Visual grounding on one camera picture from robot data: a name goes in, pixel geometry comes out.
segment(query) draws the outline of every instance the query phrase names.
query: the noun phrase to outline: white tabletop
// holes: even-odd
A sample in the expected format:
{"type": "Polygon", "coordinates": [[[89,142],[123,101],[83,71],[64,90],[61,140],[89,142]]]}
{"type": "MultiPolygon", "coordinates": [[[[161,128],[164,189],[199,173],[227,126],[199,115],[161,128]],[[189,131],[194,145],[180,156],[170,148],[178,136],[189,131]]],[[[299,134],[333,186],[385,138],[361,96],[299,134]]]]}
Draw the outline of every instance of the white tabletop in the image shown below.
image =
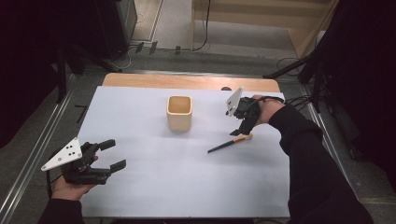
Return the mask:
{"type": "MultiPolygon", "coordinates": [[[[252,96],[259,92],[243,92],[252,96]]],[[[83,196],[84,217],[288,217],[289,158],[269,125],[253,138],[214,153],[241,120],[225,115],[230,91],[98,87],[78,138],[116,145],[92,167],[126,160],[125,169],[83,196]],[[170,95],[192,98],[192,125],[166,124],[170,95]]],[[[283,98],[282,93],[271,92],[283,98]]]]}

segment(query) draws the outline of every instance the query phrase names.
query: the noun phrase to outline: wooden cup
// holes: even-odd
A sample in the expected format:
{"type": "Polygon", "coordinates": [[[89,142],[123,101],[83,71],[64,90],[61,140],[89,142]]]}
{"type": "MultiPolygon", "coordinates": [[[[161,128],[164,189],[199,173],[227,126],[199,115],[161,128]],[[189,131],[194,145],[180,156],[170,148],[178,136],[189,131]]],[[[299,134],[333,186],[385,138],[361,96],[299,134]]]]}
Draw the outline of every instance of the wooden cup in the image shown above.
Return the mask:
{"type": "Polygon", "coordinates": [[[186,132],[191,128],[192,100],[190,96],[170,96],[166,105],[168,127],[174,132],[186,132]]]}

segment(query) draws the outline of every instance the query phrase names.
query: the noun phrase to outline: black pen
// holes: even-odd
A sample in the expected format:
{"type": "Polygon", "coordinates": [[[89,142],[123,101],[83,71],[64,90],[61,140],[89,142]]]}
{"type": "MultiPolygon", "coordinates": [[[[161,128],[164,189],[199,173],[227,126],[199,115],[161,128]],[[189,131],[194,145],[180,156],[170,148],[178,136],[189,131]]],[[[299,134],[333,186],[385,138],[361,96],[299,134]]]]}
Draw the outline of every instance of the black pen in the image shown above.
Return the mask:
{"type": "Polygon", "coordinates": [[[226,142],[226,143],[224,143],[224,144],[222,144],[222,145],[220,145],[220,146],[218,146],[218,147],[214,147],[214,148],[208,150],[207,153],[214,152],[214,151],[216,151],[216,150],[219,150],[219,149],[222,149],[222,148],[224,148],[224,147],[230,146],[230,145],[235,144],[235,143],[237,143],[237,142],[241,142],[241,141],[244,141],[244,140],[249,140],[249,139],[251,139],[252,137],[253,137],[253,134],[252,134],[252,133],[250,133],[249,135],[242,135],[242,136],[236,137],[236,138],[235,138],[234,140],[232,140],[232,141],[226,142]]]}

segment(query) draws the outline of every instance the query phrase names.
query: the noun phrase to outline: black curtain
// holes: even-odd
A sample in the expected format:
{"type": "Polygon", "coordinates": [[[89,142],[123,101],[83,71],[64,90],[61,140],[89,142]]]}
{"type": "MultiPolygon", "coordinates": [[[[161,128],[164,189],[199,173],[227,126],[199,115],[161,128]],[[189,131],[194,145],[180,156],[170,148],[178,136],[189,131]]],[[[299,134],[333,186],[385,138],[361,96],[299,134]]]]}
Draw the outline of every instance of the black curtain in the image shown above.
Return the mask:
{"type": "Polygon", "coordinates": [[[33,2],[0,0],[0,147],[57,85],[54,43],[33,2]]]}
{"type": "Polygon", "coordinates": [[[341,0],[307,62],[313,66],[306,66],[299,79],[309,80],[320,63],[325,86],[360,131],[350,143],[384,169],[396,189],[395,2],[341,0]]]}

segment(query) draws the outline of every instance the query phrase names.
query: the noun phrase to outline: hand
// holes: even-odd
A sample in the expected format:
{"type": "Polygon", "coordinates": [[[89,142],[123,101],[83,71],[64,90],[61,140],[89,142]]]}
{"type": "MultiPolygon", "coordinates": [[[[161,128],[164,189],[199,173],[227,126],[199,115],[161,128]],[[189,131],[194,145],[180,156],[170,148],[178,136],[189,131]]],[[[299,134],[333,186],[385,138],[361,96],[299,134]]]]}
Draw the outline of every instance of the hand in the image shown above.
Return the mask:
{"type": "MultiPolygon", "coordinates": [[[[261,95],[253,95],[253,99],[260,99],[262,98],[261,95]]],[[[262,113],[260,114],[259,119],[256,122],[256,125],[268,123],[270,118],[278,111],[280,108],[285,106],[284,104],[280,103],[278,100],[271,100],[267,99],[264,101],[259,101],[260,110],[262,113]]]]}
{"type": "MultiPolygon", "coordinates": [[[[97,156],[93,157],[94,161],[98,160],[97,156]]],[[[96,185],[73,185],[68,184],[61,176],[56,180],[52,190],[52,199],[65,199],[70,201],[79,201],[85,193],[90,191],[96,185]]]]}

